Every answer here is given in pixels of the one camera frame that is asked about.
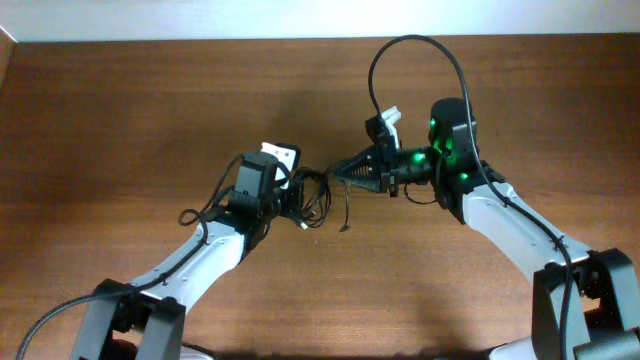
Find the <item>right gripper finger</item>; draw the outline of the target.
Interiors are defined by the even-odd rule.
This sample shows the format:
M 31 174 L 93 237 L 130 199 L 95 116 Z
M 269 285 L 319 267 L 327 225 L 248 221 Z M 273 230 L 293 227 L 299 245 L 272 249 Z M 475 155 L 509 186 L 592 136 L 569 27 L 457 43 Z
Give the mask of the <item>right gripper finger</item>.
M 355 156 L 337 162 L 335 170 L 355 170 L 360 167 L 378 170 L 380 168 L 379 152 L 376 147 L 368 147 Z
M 346 183 L 349 186 L 365 189 L 369 192 L 380 193 L 380 176 L 370 171 L 367 167 L 357 169 L 339 169 L 333 172 L 337 181 Z

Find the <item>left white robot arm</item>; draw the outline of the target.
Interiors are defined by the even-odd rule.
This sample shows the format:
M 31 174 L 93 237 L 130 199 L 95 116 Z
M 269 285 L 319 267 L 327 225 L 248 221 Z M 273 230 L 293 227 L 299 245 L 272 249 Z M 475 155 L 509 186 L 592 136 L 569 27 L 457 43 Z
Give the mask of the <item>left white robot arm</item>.
M 263 144 L 236 159 L 234 185 L 218 189 L 195 212 L 194 233 L 147 273 L 128 283 L 106 279 L 88 300 L 74 342 L 74 359 L 209 359 L 183 342 L 191 308 L 222 275 L 239 265 L 266 237 L 278 216 L 296 225 L 302 189 L 292 177 L 297 147 Z

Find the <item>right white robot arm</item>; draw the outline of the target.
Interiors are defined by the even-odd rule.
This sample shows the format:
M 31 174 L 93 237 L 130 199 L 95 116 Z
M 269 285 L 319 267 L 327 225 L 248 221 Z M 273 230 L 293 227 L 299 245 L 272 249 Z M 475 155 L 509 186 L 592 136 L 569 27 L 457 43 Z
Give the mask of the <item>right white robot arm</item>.
M 401 146 L 390 108 L 365 123 L 372 141 L 335 171 L 337 180 L 397 196 L 431 184 L 436 202 L 488 238 L 533 287 L 530 336 L 481 359 L 636 359 L 639 286 L 619 249 L 595 251 L 531 209 L 485 161 L 474 158 L 477 127 L 460 98 L 431 108 L 429 146 Z

